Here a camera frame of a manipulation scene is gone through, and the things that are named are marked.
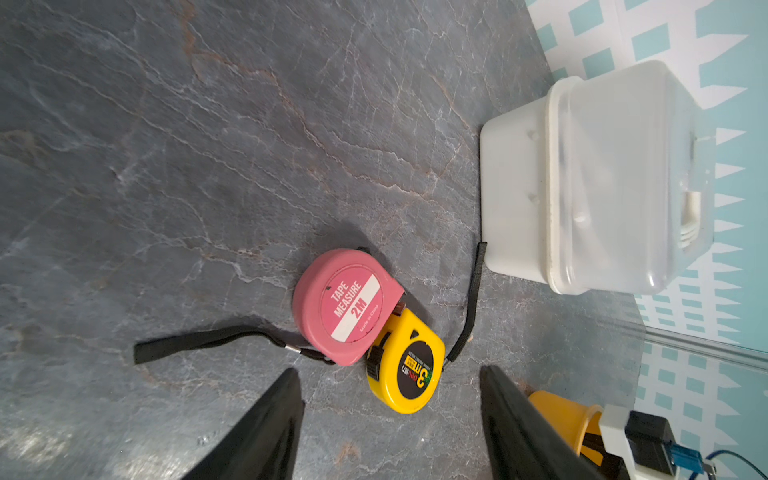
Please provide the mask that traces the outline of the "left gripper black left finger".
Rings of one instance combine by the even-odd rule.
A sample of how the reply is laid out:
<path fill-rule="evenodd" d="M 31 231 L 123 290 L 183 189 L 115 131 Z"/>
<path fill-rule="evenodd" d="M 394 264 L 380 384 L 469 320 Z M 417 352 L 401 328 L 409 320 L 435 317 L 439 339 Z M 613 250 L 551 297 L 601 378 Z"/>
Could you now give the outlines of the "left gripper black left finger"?
<path fill-rule="evenodd" d="M 298 371 L 286 369 L 186 479 L 291 479 L 305 412 Z"/>

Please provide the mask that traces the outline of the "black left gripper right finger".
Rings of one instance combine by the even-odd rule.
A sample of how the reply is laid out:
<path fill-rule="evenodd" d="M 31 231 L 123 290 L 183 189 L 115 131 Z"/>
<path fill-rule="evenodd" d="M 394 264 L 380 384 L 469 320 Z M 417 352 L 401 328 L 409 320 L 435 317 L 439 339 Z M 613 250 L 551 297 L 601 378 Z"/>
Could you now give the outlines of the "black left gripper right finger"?
<path fill-rule="evenodd" d="M 481 417 L 495 479 L 589 479 L 591 468 L 497 366 L 479 371 Z"/>

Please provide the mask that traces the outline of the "yellow tape measure 3m label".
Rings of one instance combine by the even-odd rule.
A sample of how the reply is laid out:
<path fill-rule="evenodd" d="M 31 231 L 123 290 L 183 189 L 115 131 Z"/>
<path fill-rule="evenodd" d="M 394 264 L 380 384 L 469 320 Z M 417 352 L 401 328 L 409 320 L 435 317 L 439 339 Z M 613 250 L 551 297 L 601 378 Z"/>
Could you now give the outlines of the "yellow tape measure 3m label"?
<path fill-rule="evenodd" d="M 476 309 L 487 244 L 477 245 L 462 331 L 447 349 L 443 340 L 404 302 L 396 305 L 365 357 L 368 385 L 384 404 L 400 414 L 423 409 L 434 396 L 442 373 L 467 345 Z"/>

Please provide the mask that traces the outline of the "pink tape measure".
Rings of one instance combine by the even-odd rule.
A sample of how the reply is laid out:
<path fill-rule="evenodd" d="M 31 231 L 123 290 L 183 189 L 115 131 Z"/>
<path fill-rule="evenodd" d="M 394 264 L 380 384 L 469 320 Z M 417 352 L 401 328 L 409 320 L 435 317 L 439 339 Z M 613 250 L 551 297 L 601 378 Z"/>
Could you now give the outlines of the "pink tape measure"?
<path fill-rule="evenodd" d="M 366 249 L 334 249 L 301 275 L 292 299 L 297 328 L 309 343 L 291 344 L 268 329 L 234 325 L 137 343 L 136 365 L 221 346 L 247 336 L 328 365 L 350 366 L 373 345 L 405 289 Z"/>

